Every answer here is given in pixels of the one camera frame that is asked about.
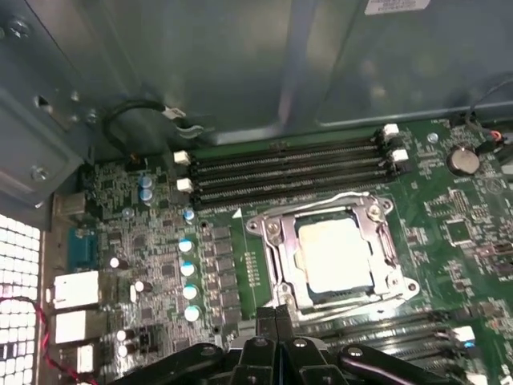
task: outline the mounting hole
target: mounting hole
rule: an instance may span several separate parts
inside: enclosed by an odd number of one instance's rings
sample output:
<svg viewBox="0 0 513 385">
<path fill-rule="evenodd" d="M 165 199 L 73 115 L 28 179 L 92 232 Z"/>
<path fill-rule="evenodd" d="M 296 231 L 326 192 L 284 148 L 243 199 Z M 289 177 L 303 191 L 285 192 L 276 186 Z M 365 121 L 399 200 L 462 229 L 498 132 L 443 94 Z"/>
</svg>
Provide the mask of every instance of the mounting hole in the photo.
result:
<svg viewBox="0 0 513 385">
<path fill-rule="evenodd" d="M 35 98 L 34 98 L 34 104 L 37 108 L 40 108 L 42 109 L 44 112 L 47 112 L 47 113 L 51 113 L 53 108 L 52 106 L 50 105 L 50 102 L 48 102 L 48 100 L 46 100 L 46 98 L 44 98 L 43 96 L 41 95 L 37 95 Z"/>
</svg>

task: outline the electrolytic capacitor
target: electrolytic capacitor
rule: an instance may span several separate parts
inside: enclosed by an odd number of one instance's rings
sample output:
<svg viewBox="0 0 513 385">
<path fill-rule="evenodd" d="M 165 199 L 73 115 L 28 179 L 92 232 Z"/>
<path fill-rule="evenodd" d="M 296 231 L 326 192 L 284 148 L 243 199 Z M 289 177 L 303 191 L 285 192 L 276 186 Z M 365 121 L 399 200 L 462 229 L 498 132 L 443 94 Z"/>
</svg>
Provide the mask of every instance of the electrolytic capacitor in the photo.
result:
<svg viewBox="0 0 513 385">
<path fill-rule="evenodd" d="M 189 322 L 195 322 L 200 318 L 201 310 L 198 306 L 187 306 L 184 311 L 184 317 Z"/>
<path fill-rule="evenodd" d="M 180 272 L 184 277 L 191 277 L 196 271 L 196 267 L 192 262 L 186 261 L 180 266 Z"/>
<path fill-rule="evenodd" d="M 134 284 L 135 291 L 137 293 L 150 292 L 153 289 L 153 286 L 149 282 L 137 281 Z"/>
<path fill-rule="evenodd" d="M 151 180 L 151 177 L 149 177 L 148 175 L 141 176 L 141 178 L 139 179 L 139 186 L 141 186 L 141 188 L 150 188 L 152 185 L 153 180 Z"/>
<path fill-rule="evenodd" d="M 191 222 L 195 218 L 196 214 L 192 209 L 186 209 L 184 211 L 184 219 L 186 222 Z"/>
<path fill-rule="evenodd" d="M 135 338 L 135 332 L 132 329 L 120 330 L 115 334 L 115 338 L 120 342 Z"/>
<path fill-rule="evenodd" d="M 137 351 L 137 347 L 133 343 L 127 343 L 126 345 L 118 346 L 119 357 L 127 357 L 133 355 Z"/>
<path fill-rule="evenodd" d="M 190 253 L 194 249 L 194 244 L 188 239 L 180 239 L 178 242 L 178 250 L 182 253 Z"/>
<path fill-rule="evenodd" d="M 145 205 L 151 206 L 154 201 L 153 191 L 148 188 L 143 188 L 139 193 L 139 198 Z"/>
<path fill-rule="evenodd" d="M 194 285 L 185 285 L 182 293 L 185 299 L 191 301 L 198 295 L 198 288 Z"/>
<path fill-rule="evenodd" d="M 124 259 L 121 259 L 121 258 L 117 258 L 117 257 L 112 257 L 111 260 L 109 261 L 109 265 L 111 266 L 112 269 L 119 269 L 119 270 L 126 270 L 130 267 L 128 265 L 127 261 L 125 261 Z"/>
</svg>

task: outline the blue capacitor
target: blue capacitor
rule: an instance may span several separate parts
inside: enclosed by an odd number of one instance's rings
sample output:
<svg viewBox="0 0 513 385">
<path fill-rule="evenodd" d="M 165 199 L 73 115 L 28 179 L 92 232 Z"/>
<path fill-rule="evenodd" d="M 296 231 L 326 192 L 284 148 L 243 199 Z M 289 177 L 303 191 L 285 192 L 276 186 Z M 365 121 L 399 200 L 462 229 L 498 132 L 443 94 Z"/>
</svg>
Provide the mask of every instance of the blue capacitor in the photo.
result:
<svg viewBox="0 0 513 385">
<path fill-rule="evenodd" d="M 139 198 L 141 198 L 144 203 L 148 203 L 153 198 L 153 191 L 143 188 L 139 193 Z"/>
<path fill-rule="evenodd" d="M 141 179 L 139 179 L 139 186 L 142 188 L 150 188 L 153 185 L 153 180 L 151 180 L 151 177 L 145 175 L 141 176 Z"/>
<path fill-rule="evenodd" d="M 186 209 L 184 211 L 184 219 L 189 222 L 189 221 L 192 221 L 194 219 L 194 217 L 196 216 L 196 214 L 194 213 L 193 210 L 191 209 Z"/>
</svg>

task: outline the capacitor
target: capacitor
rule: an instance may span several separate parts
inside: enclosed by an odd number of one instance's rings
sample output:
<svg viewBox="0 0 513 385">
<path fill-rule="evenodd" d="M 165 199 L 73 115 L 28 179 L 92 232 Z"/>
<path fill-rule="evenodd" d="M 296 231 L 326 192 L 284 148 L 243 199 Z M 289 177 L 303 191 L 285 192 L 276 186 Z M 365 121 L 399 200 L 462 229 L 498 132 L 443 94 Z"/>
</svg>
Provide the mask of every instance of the capacitor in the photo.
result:
<svg viewBox="0 0 513 385">
<path fill-rule="evenodd" d="M 135 332 L 132 329 L 120 330 L 115 334 L 115 339 L 125 342 L 127 339 L 135 338 Z"/>
<path fill-rule="evenodd" d="M 150 188 L 152 185 L 153 180 L 151 180 L 151 177 L 149 177 L 148 175 L 141 176 L 141 178 L 139 179 L 139 186 L 141 186 L 141 188 Z"/>
<path fill-rule="evenodd" d="M 191 301 L 198 295 L 198 288 L 194 285 L 185 285 L 183 294 L 185 299 Z"/>
<path fill-rule="evenodd" d="M 126 345 L 118 346 L 119 357 L 125 358 L 128 355 L 133 355 L 137 351 L 137 347 L 133 343 L 127 343 Z"/>
<path fill-rule="evenodd" d="M 195 322 L 200 318 L 201 310 L 198 306 L 187 306 L 184 311 L 184 317 L 189 322 Z"/>
<path fill-rule="evenodd" d="M 109 265 L 111 266 L 112 269 L 119 269 L 119 270 L 126 270 L 130 267 L 128 265 L 127 261 L 125 261 L 124 259 L 121 259 L 121 258 L 117 258 L 117 257 L 112 257 L 111 260 L 109 261 Z"/>
<path fill-rule="evenodd" d="M 143 293 L 143 292 L 150 292 L 152 289 L 153 289 L 153 286 L 151 285 L 151 283 L 149 282 L 142 282 L 142 281 L 137 281 L 135 284 L 134 284 L 134 287 L 135 287 L 135 291 L 137 293 Z"/>
<path fill-rule="evenodd" d="M 192 209 L 186 209 L 184 211 L 184 219 L 187 221 L 187 222 L 190 222 L 194 219 L 194 217 L 196 216 L 196 214 L 194 213 L 194 210 Z"/>
<path fill-rule="evenodd" d="M 180 239 L 178 242 L 178 250 L 182 253 L 190 253 L 194 249 L 194 244 L 188 239 Z"/>
<path fill-rule="evenodd" d="M 143 188 L 139 193 L 139 198 L 141 201 L 148 206 L 151 206 L 153 203 L 153 191 L 148 188 Z"/>
<path fill-rule="evenodd" d="M 471 148 L 453 148 L 446 160 L 449 170 L 457 176 L 474 175 L 481 165 L 479 157 Z"/>
<path fill-rule="evenodd" d="M 182 266 L 180 266 L 180 272 L 182 273 L 182 275 L 184 277 L 190 277 L 194 274 L 194 272 L 196 271 L 196 267 L 194 266 L 194 264 L 192 262 L 184 262 L 182 263 Z"/>
</svg>

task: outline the red wire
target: red wire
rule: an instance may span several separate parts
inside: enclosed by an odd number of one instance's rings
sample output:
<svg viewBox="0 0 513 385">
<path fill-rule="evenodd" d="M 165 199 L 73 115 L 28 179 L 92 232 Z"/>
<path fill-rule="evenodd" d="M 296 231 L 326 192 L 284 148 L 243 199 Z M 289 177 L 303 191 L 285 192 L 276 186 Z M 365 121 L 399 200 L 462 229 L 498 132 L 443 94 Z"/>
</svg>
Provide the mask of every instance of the red wire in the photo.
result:
<svg viewBox="0 0 513 385">
<path fill-rule="evenodd" d="M 62 373 L 68 374 L 72 379 L 74 379 L 77 383 L 84 382 L 84 380 L 81 378 L 80 373 L 77 371 L 74 371 L 70 367 L 65 367 L 62 364 L 55 361 L 53 358 L 50 357 L 48 347 L 50 345 L 50 329 L 48 327 L 48 320 L 46 317 L 46 314 L 42 310 L 41 306 L 38 305 L 36 301 L 31 300 L 28 297 L 18 296 L 18 297 L 0 297 L 0 303 L 11 300 L 11 301 L 21 301 L 21 302 L 29 302 L 36 312 L 36 314 L 39 317 L 39 321 L 41 322 L 44 330 L 44 337 L 42 338 L 41 342 L 41 351 L 42 351 L 42 357 L 44 358 L 45 362 L 50 366 L 58 369 Z M 89 383 L 90 385 L 98 385 L 98 383 L 94 379 L 88 379 L 85 381 L 86 383 Z"/>
</svg>

